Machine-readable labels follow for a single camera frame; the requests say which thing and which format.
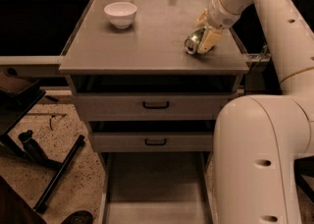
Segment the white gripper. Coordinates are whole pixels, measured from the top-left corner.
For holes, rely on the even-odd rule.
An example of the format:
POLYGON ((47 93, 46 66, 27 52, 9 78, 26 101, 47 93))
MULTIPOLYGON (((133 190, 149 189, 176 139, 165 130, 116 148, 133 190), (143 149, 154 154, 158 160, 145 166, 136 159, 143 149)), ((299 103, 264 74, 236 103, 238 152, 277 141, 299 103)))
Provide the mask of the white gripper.
POLYGON ((208 27, 204 30, 197 53, 205 54, 215 46, 223 36, 221 28, 230 28, 241 15, 241 0, 211 0, 208 10, 204 9, 196 19, 195 28, 208 27))

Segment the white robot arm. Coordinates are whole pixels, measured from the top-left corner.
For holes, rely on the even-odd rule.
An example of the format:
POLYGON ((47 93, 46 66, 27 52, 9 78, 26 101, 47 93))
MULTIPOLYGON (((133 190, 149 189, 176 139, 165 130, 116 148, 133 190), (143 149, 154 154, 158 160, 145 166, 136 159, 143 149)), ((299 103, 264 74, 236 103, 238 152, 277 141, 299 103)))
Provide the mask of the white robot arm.
POLYGON ((213 0, 199 25, 230 28, 253 5, 281 87, 229 102, 214 130, 217 224, 301 224, 294 162, 313 153, 314 33, 291 0, 213 0))

